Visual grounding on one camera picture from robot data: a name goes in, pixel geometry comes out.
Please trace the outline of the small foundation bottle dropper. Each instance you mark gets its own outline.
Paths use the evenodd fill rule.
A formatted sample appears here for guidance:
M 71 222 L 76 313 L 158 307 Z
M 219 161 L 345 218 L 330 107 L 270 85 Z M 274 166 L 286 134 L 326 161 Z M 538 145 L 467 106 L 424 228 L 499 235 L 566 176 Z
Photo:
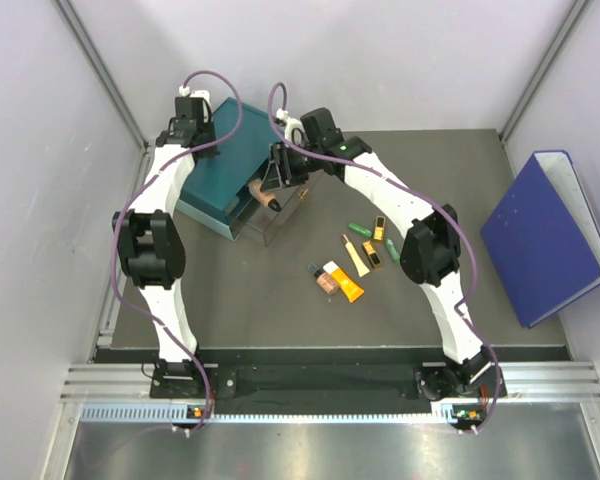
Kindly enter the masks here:
M 317 266 L 316 264 L 310 263 L 307 266 L 309 272 L 314 277 L 318 286 L 327 294 L 334 295 L 339 291 L 339 284 L 336 280 L 327 273 L 322 267 Z

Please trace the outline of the teal drawer organizer box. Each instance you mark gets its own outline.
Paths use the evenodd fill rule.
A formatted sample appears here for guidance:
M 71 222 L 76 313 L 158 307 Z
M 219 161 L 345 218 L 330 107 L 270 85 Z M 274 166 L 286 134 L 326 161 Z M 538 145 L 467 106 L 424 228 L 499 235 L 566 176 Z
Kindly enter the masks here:
M 250 180 L 264 177 L 269 145 L 275 140 L 267 114 L 245 104 L 241 126 L 218 146 L 219 154 L 195 157 L 176 210 L 229 240 L 244 234 L 270 245 L 298 204 L 295 188 L 274 193 L 279 212 L 249 191 Z

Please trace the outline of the foundation bottle black cap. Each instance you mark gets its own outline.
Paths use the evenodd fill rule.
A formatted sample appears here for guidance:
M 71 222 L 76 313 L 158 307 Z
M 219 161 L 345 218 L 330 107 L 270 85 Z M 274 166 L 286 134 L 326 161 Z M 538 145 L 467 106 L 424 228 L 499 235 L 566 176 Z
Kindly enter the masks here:
M 262 192 L 261 179 L 253 179 L 248 184 L 249 193 L 262 206 L 278 213 L 282 211 L 282 206 L 273 192 Z

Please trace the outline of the clear drawer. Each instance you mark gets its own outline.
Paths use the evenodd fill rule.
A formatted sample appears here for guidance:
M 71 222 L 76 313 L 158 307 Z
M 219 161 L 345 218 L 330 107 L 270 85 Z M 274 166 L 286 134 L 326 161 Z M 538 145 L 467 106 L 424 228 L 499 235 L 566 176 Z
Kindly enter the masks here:
M 261 179 L 252 179 L 240 190 L 237 205 L 229 214 L 231 231 L 235 237 L 244 236 L 269 246 L 321 176 L 321 172 L 311 173 L 302 185 L 266 192 L 261 190 Z

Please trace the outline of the aluminium frame rail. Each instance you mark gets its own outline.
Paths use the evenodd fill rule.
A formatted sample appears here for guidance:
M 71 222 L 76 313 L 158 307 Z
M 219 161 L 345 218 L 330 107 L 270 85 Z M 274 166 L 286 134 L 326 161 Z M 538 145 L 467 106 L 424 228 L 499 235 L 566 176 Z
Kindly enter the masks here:
M 237 365 L 211 369 L 212 397 L 162 393 L 149 367 L 76 365 L 60 399 L 83 421 L 195 424 L 452 424 L 482 419 L 492 405 L 600 402 L 600 381 L 583 362 L 504 362 L 503 390 L 425 398 L 404 365 Z

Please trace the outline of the beige concealer tube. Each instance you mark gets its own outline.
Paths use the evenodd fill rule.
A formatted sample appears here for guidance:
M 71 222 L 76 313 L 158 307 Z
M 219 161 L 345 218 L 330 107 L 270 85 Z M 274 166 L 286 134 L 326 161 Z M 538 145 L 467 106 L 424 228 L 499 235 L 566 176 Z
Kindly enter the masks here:
M 370 269 L 367 267 L 361 256 L 358 254 L 353 242 L 349 239 L 346 234 L 342 235 L 344 247 L 357 271 L 360 278 L 370 273 Z

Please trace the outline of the orange cream tube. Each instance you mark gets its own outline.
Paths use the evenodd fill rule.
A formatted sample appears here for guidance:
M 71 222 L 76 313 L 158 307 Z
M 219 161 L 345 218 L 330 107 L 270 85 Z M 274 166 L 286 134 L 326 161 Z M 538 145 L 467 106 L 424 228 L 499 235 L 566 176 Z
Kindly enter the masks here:
M 364 293 L 364 289 L 356 284 L 341 268 L 335 268 L 330 275 L 339 284 L 340 289 L 350 303 L 355 302 Z

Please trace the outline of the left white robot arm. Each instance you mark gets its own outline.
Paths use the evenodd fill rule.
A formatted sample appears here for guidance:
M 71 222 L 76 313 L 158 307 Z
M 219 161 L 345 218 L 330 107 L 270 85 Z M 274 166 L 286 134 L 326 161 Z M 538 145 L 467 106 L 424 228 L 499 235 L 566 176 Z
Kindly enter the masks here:
M 220 236 L 271 244 L 299 205 L 299 189 L 264 188 L 269 147 L 276 141 L 264 111 L 233 98 L 211 108 L 209 94 L 178 95 L 175 113 L 155 141 L 146 190 L 115 213 L 116 257 L 129 283 L 159 318 L 153 398 L 203 398 L 207 374 L 182 298 L 184 243 L 180 212 Z

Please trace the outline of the gold black lipstick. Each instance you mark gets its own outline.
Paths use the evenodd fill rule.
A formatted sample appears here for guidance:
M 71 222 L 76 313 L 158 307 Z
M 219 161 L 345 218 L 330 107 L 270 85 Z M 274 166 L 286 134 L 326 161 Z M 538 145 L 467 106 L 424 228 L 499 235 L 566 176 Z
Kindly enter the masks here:
M 363 242 L 362 249 L 372 270 L 377 270 L 378 268 L 383 266 L 382 259 L 380 258 L 371 240 Z

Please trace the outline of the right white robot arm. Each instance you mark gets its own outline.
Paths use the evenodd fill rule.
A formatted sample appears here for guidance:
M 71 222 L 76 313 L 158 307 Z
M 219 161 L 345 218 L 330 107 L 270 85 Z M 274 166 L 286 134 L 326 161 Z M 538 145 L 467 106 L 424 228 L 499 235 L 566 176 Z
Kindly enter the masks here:
M 207 225 L 231 226 L 251 201 L 280 212 L 278 191 L 304 185 L 323 171 L 375 205 L 398 229 L 399 263 L 429 301 L 442 338 L 445 362 L 416 373 L 420 392 L 430 400 L 467 396 L 499 376 L 494 356 L 475 331 L 461 287 L 460 256 L 469 249 L 455 209 L 434 204 L 409 189 L 358 136 L 347 137 L 326 107 L 293 118 L 278 110 L 271 121 L 279 138 L 265 130 L 265 114 L 236 132 L 221 147 L 192 157 L 177 205 Z

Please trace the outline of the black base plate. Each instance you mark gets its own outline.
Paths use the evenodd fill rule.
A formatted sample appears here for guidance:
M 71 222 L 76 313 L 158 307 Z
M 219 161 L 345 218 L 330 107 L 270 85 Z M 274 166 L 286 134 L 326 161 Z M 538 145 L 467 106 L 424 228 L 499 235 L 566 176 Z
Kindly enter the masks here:
M 495 368 L 466 377 L 444 364 L 220 364 L 205 368 L 216 415 L 345 416 L 426 413 L 434 402 L 482 404 Z

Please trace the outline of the green lipstick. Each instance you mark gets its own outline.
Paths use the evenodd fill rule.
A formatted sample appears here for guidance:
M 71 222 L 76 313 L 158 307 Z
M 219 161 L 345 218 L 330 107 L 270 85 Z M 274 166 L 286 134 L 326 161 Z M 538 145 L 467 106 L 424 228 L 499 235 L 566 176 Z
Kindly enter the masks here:
M 392 261 L 395 263 L 399 263 L 400 262 L 400 252 L 398 251 L 395 243 L 390 238 L 387 238 L 385 240 L 385 246 L 391 256 Z
M 353 232 L 355 232 L 355 233 L 363 236 L 364 238 L 371 239 L 373 237 L 373 233 L 372 233 L 371 230 L 369 230 L 369 229 L 367 229 L 367 228 L 365 228 L 365 227 L 363 227 L 363 226 L 361 226 L 361 225 L 359 225 L 359 224 L 357 224 L 355 222 L 349 222 L 348 223 L 348 228 L 351 231 L 353 231 Z

